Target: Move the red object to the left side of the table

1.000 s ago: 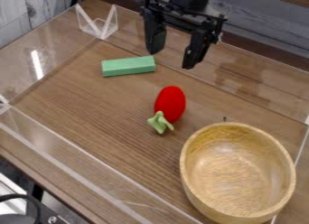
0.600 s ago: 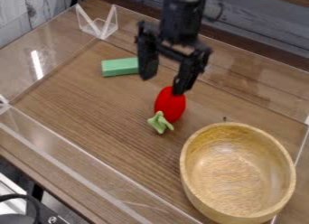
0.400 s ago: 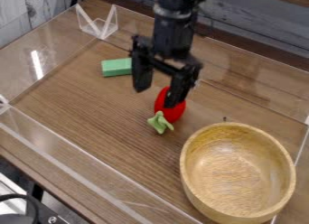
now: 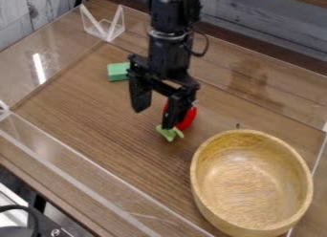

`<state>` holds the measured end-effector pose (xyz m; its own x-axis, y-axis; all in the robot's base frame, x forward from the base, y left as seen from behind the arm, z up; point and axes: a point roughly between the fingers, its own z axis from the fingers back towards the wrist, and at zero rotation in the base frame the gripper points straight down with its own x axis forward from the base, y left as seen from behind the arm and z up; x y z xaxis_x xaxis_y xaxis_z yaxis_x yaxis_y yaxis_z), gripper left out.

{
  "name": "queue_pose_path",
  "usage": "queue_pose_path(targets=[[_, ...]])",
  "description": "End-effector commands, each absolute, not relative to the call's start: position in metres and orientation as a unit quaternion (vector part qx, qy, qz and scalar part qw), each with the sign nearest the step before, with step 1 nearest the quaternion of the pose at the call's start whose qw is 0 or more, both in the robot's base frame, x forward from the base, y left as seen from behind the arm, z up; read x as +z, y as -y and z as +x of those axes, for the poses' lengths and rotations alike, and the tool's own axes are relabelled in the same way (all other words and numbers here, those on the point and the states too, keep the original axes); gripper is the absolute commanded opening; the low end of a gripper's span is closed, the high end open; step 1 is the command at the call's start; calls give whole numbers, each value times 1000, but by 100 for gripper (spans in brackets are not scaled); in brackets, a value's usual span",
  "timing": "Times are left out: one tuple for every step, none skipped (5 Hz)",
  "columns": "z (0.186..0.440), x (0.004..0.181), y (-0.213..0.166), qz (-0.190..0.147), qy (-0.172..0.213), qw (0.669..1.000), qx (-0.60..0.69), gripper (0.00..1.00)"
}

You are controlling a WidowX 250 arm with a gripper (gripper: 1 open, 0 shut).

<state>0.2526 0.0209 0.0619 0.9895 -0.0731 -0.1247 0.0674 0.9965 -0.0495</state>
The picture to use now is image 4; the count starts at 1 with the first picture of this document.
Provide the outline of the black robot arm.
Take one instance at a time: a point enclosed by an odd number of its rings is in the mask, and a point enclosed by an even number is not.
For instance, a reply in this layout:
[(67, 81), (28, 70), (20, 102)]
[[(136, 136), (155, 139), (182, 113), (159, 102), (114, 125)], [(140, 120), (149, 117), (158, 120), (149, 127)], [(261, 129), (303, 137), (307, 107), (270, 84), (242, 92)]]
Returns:
[(194, 47), (194, 23), (199, 20), (199, 0), (147, 0), (151, 14), (149, 55), (130, 55), (130, 92), (134, 110), (153, 103), (153, 92), (167, 97), (163, 129), (186, 119), (194, 106), (199, 83), (189, 74)]

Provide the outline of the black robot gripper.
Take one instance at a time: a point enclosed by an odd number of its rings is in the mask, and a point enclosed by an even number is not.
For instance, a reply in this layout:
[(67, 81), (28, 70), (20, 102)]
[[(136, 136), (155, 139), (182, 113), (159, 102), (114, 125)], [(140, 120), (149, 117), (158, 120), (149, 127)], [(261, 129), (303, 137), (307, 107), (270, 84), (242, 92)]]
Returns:
[(195, 55), (194, 32), (169, 34), (150, 31), (149, 36), (149, 55), (130, 55), (131, 102), (134, 111), (140, 113), (151, 106), (153, 91), (170, 97), (163, 107), (163, 129), (171, 129), (195, 106), (194, 93), (199, 89), (189, 73)]

